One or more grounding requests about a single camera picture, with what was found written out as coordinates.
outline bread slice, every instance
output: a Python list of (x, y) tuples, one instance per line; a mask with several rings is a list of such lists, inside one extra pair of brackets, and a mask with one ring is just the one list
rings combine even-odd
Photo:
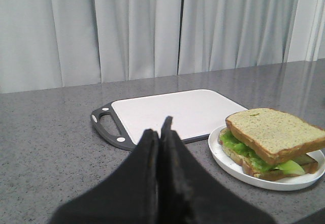
[(270, 108), (240, 111), (225, 120), (228, 129), (270, 165), (325, 147), (325, 130)]
[[(220, 132), (220, 135), (222, 135), (226, 131), (227, 131), (227, 129), (223, 129)], [(252, 165), (249, 158), (247, 158), (243, 155), (237, 154), (234, 150), (232, 150), (228, 147), (225, 147), (223, 142), (220, 139), (218, 141), (222, 145), (222, 149), (226, 153), (226, 155), (228, 155), (236, 164), (240, 165), (242, 167), (243, 172), (249, 176), (267, 180), (267, 181), (276, 181), (276, 180), (282, 179), (284, 177), (298, 176), (295, 174), (284, 174), (283, 171), (277, 170), (277, 169), (266, 171), (266, 172), (261, 172), (259, 169), (255, 168)], [(318, 162), (307, 154), (298, 156), (297, 158), (294, 159), (294, 161), (296, 163), (298, 163), (305, 170), (305, 173), (313, 174), (318, 169)]]

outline cutting board handle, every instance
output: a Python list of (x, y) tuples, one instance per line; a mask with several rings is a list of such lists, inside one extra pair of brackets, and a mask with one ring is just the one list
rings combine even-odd
[[(119, 135), (110, 134), (101, 124), (101, 117), (104, 115), (110, 115), (115, 122), (115, 125), (119, 131)], [(94, 110), (90, 116), (92, 125), (97, 130), (97, 132), (110, 144), (115, 147), (132, 151), (135, 148), (135, 144), (132, 142), (128, 133), (122, 125), (122, 122), (116, 115), (115, 111), (112, 109), (112, 102)]]

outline handle hole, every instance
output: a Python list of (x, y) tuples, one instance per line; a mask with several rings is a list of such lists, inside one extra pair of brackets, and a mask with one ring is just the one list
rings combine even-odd
[(103, 128), (105, 128), (105, 130), (114, 136), (120, 136), (121, 133), (118, 130), (113, 118), (111, 115), (103, 115), (100, 118), (100, 123), (103, 126)]

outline countertop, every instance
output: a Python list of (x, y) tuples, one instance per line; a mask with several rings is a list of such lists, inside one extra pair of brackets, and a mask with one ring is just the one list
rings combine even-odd
[[(0, 223), (46, 223), (60, 204), (96, 186), (129, 155), (95, 131), (93, 110), (111, 101), (199, 88), (246, 108), (287, 111), (325, 128), (324, 59), (0, 94)], [(266, 190), (220, 168), (208, 140), (186, 147), (221, 184), (278, 223), (314, 213), (300, 223), (324, 218), (324, 176), (302, 190)]]

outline white curtain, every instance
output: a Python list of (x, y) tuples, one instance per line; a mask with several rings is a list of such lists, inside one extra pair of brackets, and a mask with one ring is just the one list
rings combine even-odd
[(282, 62), (296, 1), (0, 0), (0, 92)]
[(283, 62), (297, 0), (184, 0), (179, 73)]

